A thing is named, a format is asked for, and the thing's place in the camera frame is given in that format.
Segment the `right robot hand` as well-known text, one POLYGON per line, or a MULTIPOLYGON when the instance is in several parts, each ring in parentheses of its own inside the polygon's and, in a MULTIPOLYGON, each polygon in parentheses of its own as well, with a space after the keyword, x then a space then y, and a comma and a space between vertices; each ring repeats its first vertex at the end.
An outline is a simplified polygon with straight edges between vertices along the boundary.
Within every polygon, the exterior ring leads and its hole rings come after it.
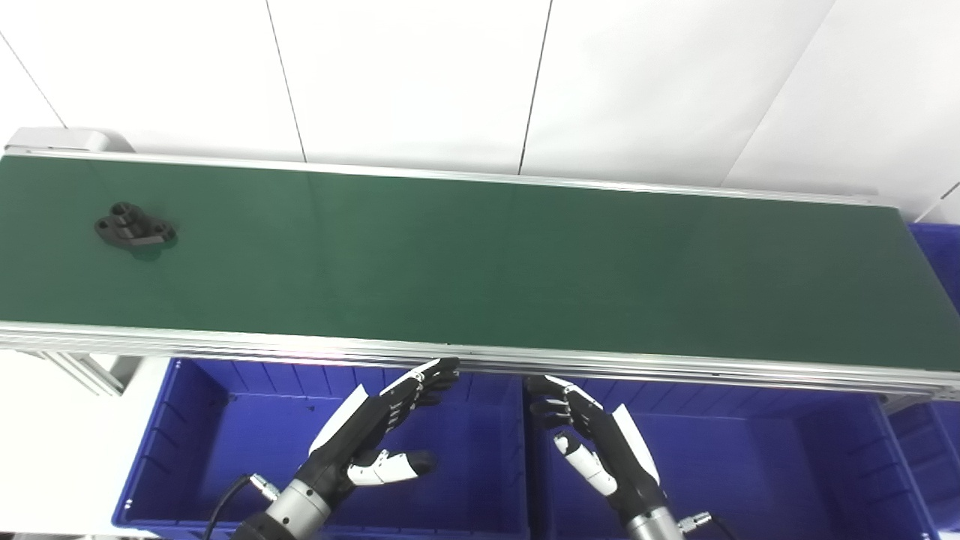
POLYGON ((668 507, 652 455, 624 406, 607 411, 580 386, 555 376, 528 376, 530 411, 554 447, 627 525, 668 507))

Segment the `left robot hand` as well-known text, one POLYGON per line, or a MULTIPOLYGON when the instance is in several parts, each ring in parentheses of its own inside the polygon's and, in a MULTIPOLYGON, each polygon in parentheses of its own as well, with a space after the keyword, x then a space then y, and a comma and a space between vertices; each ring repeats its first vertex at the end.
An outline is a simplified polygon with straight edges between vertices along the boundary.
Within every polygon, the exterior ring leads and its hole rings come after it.
POLYGON ((380 448, 388 433, 415 410, 436 406, 443 391, 459 380, 458 358, 437 358, 415 367, 380 393, 357 387, 327 420, 294 478, 329 505, 354 488, 411 481, 431 473, 437 458, 429 451, 380 448))

